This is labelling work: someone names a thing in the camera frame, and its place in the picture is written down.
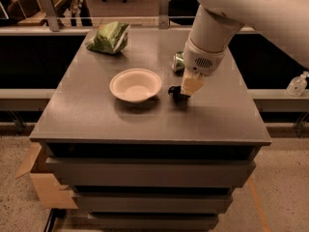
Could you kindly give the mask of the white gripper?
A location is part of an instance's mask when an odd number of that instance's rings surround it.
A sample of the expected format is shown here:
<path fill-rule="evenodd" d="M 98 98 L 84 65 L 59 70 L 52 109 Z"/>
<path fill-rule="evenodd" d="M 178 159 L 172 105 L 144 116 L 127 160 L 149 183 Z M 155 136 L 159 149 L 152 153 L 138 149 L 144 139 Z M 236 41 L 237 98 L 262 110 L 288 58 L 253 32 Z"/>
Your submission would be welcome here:
<path fill-rule="evenodd" d="M 207 52 L 188 38 L 183 50 L 183 62 L 187 71 L 183 73 L 181 94 L 192 96 L 204 85 L 203 75 L 215 72 L 225 56 L 225 51 Z"/>

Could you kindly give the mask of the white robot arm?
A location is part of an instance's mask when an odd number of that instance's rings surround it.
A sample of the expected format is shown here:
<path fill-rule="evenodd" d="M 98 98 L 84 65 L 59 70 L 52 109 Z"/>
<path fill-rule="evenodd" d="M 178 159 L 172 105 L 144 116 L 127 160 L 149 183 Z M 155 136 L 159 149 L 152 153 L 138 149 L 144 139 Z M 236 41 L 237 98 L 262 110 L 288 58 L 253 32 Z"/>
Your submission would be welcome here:
<path fill-rule="evenodd" d="M 191 96 L 215 72 L 233 36 L 244 26 L 309 69 L 309 0 L 197 0 L 183 50 L 183 95 Z"/>

